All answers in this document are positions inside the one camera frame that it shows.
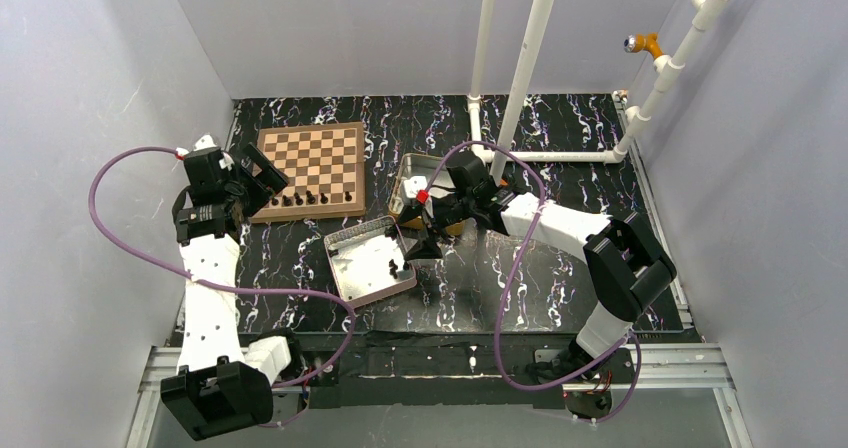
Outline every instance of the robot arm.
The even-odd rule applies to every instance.
[[[426,236],[408,251],[408,259],[440,258],[436,235],[467,218],[504,235],[526,236],[539,209],[537,197],[507,182],[496,184],[470,151],[454,155],[447,170],[456,189],[441,198],[421,191],[426,186],[423,177],[404,182],[406,208],[398,221],[421,216],[427,227]],[[557,377],[590,363],[624,337],[677,276],[645,216],[638,213],[617,218],[548,201],[532,238],[586,263],[598,298],[571,346],[557,356],[552,370]]]
[[[162,380],[162,401],[195,440],[268,422],[271,385],[291,363],[289,339],[260,337],[242,353],[236,295],[193,280],[234,286],[241,224],[288,184],[253,146],[254,175],[204,136],[182,158],[189,186],[172,213],[185,269],[185,336],[175,376]],[[192,206],[183,207],[185,195]]]

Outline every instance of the chessboard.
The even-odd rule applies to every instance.
[[[362,123],[259,130],[257,146],[289,177],[289,186],[251,221],[364,215],[364,139]]]

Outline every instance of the white wall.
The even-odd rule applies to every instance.
[[[732,0],[640,147],[754,446],[845,446],[845,0]],[[675,5],[661,40],[692,19]],[[641,103],[655,75],[642,73]]]
[[[0,0],[0,93],[2,444],[122,446],[182,283],[96,232],[89,183],[124,149],[225,135],[231,102],[177,0]],[[174,167],[120,166],[99,202],[118,233],[178,262]]]
[[[482,0],[179,0],[232,98],[464,94]],[[533,92],[610,92],[642,61],[622,42],[674,0],[556,0]],[[532,0],[496,0],[484,93],[507,93]]]

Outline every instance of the black marble surface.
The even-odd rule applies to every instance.
[[[494,141],[505,96],[483,99],[483,136]],[[384,216],[405,153],[442,155],[469,139],[462,96],[249,99],[236,103],[231,149],[256,142],[258,130],[277,126],[365,123],[367,213],[361,218],[258,224],[242,234],[236,282],[259,288],[300,287],[336,293],[322,237]],[[608,95],[529,96],[514,148],[578,151],[611,148],[621,136]],[[619,165],[534,164],[558,203],[590,212],[644,211],[629,160]],[[507,165],[507,172],[514,168]],[[517,179],[527,180],[518,174]],[[418,269],[418,285],[357,310],[357,331],[491,332],[498,298],[520,240],[469,233],[444,246],[446,256]],[[576,332],[596,303],[589,272],[580,261],[533,242],[511,291],[504,330]],[[312,298],[242,296],[242,332],[277,327],[299,332],[349,330],[344,311]],[[636,328],[682,328],[671,293],[656,300]]]

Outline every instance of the open tin box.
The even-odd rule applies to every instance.
[[[404,238],[391,216],[327,235],[324,248],[339,296],[354,308],[408,290],[418,282],[415,268],[404,262]],[[396,276],[390,271],[390,261],[397,267]]]
[[[403,200],[400,196],[401,183],[413,176],[423,176],[429,180],[433,176],[433,173],[436,172],[436,168],[439,166],[441,161],[442,159],[439,157],[422,155],[419,153],[407,153],[403,155],[403,158],[400,160],[400,169],[395,177],[395,186],[392,188],[392,194],[389,197],[389,215],[397,219],[398,216],[400,216],[400,212],[403,211]],[[442,172],[439,173],[439,176],[436,177],[436,181],[433,183],[433,188],[430,190],[430,193],[436,197],[446,195],[447,192],[439,187],[450,189],[454,188],[453,181],[451,181],[447,170],[442,170]],[[424,222],[421,221],[421,218],[416,218],[401,226],[416,230],[423,230]],[[451,236],[459,236],[462,234],[462,229],[464,227],[465,222],[463,221],[447,227],[445,231],[447,231],[447,233]]]

